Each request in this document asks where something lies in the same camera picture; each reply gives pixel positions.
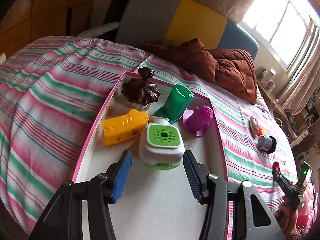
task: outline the purple toy with dots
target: purple toy with dots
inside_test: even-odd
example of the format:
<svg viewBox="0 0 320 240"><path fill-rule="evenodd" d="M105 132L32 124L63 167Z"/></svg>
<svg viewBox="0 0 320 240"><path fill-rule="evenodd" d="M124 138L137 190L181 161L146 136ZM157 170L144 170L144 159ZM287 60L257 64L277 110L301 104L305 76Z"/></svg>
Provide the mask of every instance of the purple toy with dots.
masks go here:
<svg viewBox="0 0 320 240"><path fill-rule="evenodd" d="M185 128L194 136L201 137L210 126L213 110L209 106L196 107L183 113L182 121Z"/></svg>

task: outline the dark brown toy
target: dark brown toy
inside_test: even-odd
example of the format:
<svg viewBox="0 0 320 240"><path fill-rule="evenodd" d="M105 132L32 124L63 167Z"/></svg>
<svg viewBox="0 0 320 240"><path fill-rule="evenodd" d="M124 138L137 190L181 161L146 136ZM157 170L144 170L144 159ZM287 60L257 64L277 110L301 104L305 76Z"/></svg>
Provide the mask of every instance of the dark brown toy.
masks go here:
<svg viewBox="0 0 320 240"><path fill-rule="evenodd" d="M148 67L138 69L141 79L132 78L122 85L121 93L130 103L143 106L158 101L160 91L157 85L147 79L153 77L153 70Z"/></svg>

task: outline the person's hand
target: person's hand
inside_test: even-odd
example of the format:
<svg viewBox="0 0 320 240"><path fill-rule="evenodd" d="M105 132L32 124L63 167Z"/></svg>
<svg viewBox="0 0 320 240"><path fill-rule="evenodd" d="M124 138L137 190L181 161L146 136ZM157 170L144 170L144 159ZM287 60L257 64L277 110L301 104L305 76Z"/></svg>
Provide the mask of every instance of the person's hand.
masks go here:
<svg viewBox="0 0 320 240"><path fill-rule="evenodd" d="M284 233L284 236L289 239L291 236L294 235L296 232L296 225L297 225L297 219L298 219L298 211L292 210L290 207L286 207L283 205L284 202L282 202L276 212L275 217L278 218L281 214L281 211L284 212L284 214L287 215L287 220L284 223L284 226L281 228L282 232Z"/></svg>

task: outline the striped bedsheet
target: striped bedsheet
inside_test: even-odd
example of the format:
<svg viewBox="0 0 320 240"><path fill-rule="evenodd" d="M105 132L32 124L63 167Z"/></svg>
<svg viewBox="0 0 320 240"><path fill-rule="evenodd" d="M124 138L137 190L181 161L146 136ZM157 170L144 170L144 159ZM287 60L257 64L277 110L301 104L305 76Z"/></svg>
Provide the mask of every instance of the striped bedsheet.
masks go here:
<svg viewBox="0 0 320 240"><path fill-rule="evenodd" d="M45 37L0 67L0 198L28 234L54 192L70 178L113 85L124 71L137 72L143 66L152 68L158 79L181 82L211 99L228 180L250 180L269 208L277 209L283 193L272 181L272 164L278 161L289 180L295 181L297 174L286 136L263 107L127 45ZM276 137L275 153L266 155L256 148L248 127L251 115Z"/></svg>

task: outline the bed headboard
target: bed headboard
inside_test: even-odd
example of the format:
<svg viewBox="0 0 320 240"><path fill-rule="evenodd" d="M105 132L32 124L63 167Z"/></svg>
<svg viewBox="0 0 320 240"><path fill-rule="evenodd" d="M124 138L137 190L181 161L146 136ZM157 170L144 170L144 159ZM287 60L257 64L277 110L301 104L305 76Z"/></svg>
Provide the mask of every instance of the bed headboard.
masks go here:
<svg viewBox="0 0 320 240"><path fill-rule="evenodd" d="M245 49L253 59L258 51L255 39L239 25L192 0L129 0L115 42L177 46L194 38L206 49Z"/></svg>

